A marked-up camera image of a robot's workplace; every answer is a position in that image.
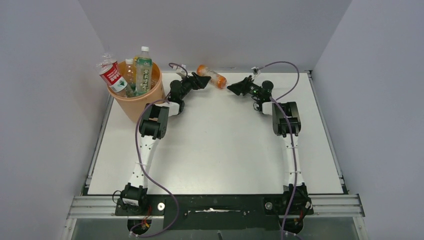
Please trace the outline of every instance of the white wall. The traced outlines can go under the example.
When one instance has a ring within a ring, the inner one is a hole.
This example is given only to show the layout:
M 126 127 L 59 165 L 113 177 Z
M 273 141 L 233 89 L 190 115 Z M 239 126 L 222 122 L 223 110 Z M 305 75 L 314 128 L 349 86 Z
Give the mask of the white wall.
M 312 77 L 373 240 L 424 238 L 424 1 L 353 0 Z
M 121 59 L 149 46 L 165 70 L 177 62 L 238 72 L 278 60 L 311 70 L 351 1 L 79 0 L 104 48 Z
M 77 0 L 0 1 L 0 235 L 61 236 L 93 155 L 103 52 Z

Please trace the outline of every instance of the purple cable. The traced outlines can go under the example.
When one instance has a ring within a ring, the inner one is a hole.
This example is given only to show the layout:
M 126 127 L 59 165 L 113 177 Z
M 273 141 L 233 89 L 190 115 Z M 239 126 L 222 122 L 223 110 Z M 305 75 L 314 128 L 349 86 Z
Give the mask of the purple cable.
M 296 161 L 295 142 L 293 141 L 293 132 L 292 132 L 292 127 L 290 126 L 290 121 L 287 118 L 287 115 L 284 112 L 283 108 L 278 104 L 278 102 L 273 97 L 270 97 L 269 99 L 271 99 L 271 101 L 278 107 L 278 109 L 281 111 L 282 115 L 284 116 L 285 121 L 287 122 L 288 131 L 290 133 L 291 149 L 293 150 L 293 159 L 294 159 L 294 185 L 293 185 L 293 192 L 291 193 L 291 197 L 290 197 L 290 200 L 288 201 L 287 209 L 285 210 L 285 214 L 284 214 L 284 217 L 282 219 L 282 224 L 281 224 L 281 240 L 283 240 L 284 239 L 284 224 L 286 224 L 286 219 L 287 219 L 287 216 L 289 215 L 290 206 L 292 205 L 293 198 L 295 198 L 296 185 L 298 183 L 298 173 L 297 173 L 297 171 L 298 171 L 298 163 Z
M 180 64 L 170 62 L 170 63 L 168 63 L 168 66 L 170 66 L 171 68 L 173 68 L 173 66 L 180 67 L 181 69 L 183 69 L 185 71 L 185 76 L 189 75 L 189 72 L 183 66 L 181 66 Z
M 273 64 L 290 64 L 290 65 L 292 65 L 292 66 L 296 69 L 296 72 L 297 72 L 297 80 L 296 80 L 296 83 L 294 84 L 294 86 L 293 86 L 290 90 L 288 90 L 286 93 L 284 93 L 283 95 L 281 95 L 281 96 L 279 96 L 279 97 L 277 97 L 277 98 L 275 99 L 276 101 L 278 101 L 280 98 L 282 98 L 282 97 L 286 96 L 287 94 L 291 93 L 291 92 L 293 91 L 293 89 L 295 89 L 295 87 L 296 87 L 296 86 L 298 85 L 298 83 L 299 83 L 299 78 L 301 77 L 301 74 L 300 74 L 300 72 L 299 72 L 299 68 L 298 68 L 296 65 L 294 65 L 293 63 L 289 62 L 289 61 L 275 61 L 275 62 L 271 62 L 271 63 L 269 63 L 269 64 L 267 64 L 267 65 L 265 65 L 265 66 L 263 66 L 263 67 L 260 67 L 260 68 L 259 68 L 259 70 L 264 69 L 264 68 L 266 68 L 266 67 L 268 67 L 268 66 L 271 66 L 271 65 L 273 65 Z
M 162 229 L 162 230 L 160 230 L 156 233 L 150 234 L 150 235 L 140 235 L 139 237 L 141 237 L 141 238 L 153 237 L 153 236 L 157 236 L 157 235 L 165 232 L 167 229 L 169 229 L 175 223 L 175 221 L 178 218 L 178 215 L 180 214 L 180 205 L 178 204 L 177 198 L 168 189 L 166 189 L 164 186 L 160 185 L 157 181 L 153 180 L 153 178 L 151 178 L 147 174 L 145 168 L 143 167 L 142 156 L 140 154 L 139 138 L 138 138 L 140 122 L 141 122 L 142 117 L 145 114 L 146 110 L 149 109 L 153 104 L 155 104 L 157 102 L 167 102 L 167 103 L 169 103 L 169 101 L 167 99 L 159 99 L 159 100 L 156 100 L 156 101 L 150 103 L 149 105 L 147 105 L 144 108 L 143 112 L 140 114 L 140 117 L 137 120 L 137 124 L 135 125 L 135 146 L 137 148 L 138 161 L 140 162 L 141 170 L 143 171 L 146 178 L 148 178 L 152 183 L 157 185 L 159 188 L 163 189 L 165 192 L 167 192 L 172 197 L 172 199 L 175 201 L 175 204 L 176 204 L 176 215 L 175 215 L 175 218 L 172 220 L 172 222 L 168 226 L 166 226 L 164 229 Z M 140 226 L 141 224 L 142 223 L 139 223 L 139 224 L 132 226 L 129 231 L 132 232 L 136 227 Z

